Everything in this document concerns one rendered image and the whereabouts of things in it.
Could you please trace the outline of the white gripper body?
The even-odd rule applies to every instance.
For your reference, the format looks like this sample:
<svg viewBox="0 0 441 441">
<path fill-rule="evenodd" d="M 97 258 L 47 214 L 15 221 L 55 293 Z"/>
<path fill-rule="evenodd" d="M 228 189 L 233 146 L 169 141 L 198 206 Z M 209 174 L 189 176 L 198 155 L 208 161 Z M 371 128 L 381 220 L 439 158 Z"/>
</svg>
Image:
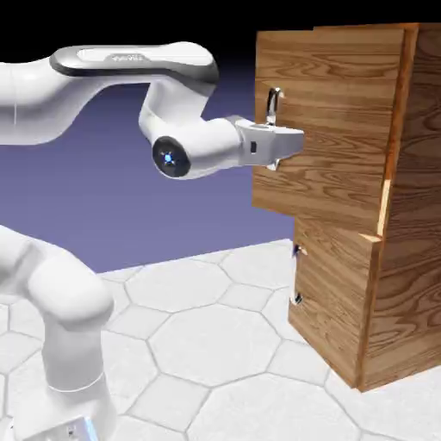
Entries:
<svg viewBox="0 0 441 441">
<path fill-rule="evenodd" d="M 272 165 L 303 150 L 304 132 L 290 127 L 259 125 L 258 165 Z"/>
</svg>

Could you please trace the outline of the large wooden cabinet door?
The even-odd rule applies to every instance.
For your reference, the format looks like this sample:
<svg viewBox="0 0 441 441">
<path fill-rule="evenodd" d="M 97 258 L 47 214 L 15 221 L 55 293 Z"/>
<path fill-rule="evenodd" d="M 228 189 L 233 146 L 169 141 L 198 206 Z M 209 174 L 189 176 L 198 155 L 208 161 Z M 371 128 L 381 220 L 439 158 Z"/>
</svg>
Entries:
<svg viewBox="0 0 441 441">
<path fill-rule="evenodd" d="M 379 232 L 385 168 L 416 25 L 262 31 L 255 115 L 283 91 L 276 122 L 305 134 L 301 153 L 252 177 L 256 207 L 357 233 Z"/>
</svg>

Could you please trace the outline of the small wooden cabinet door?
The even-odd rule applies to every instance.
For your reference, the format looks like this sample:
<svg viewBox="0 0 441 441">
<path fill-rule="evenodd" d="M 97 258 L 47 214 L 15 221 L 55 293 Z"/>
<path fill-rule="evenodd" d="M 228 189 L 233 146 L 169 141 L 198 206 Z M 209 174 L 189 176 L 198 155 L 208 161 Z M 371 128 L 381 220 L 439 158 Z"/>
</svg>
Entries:
<svg viewBox="0 0 441 441">
<path fill-rule="evenodd" d="M 293 244 L 307 256 L 296 282 L 303 300 L 289 305 L 289 322 L 355 388 L 382 238 L 297 218 Z"/>
</svg>

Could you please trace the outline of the wooden cabinet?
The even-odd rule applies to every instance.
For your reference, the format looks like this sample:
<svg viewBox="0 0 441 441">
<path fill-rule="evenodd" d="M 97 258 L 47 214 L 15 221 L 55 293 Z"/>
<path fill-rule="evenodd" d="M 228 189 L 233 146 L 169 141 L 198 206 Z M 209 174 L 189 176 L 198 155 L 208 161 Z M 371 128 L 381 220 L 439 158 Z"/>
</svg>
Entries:
<svg viewBox="0 0 441 441">
<path fill-rule="evenodd" d="M 441 23 L 416 25 L 382 194 L 356 389 L 441 364 Z"/>
</svg>

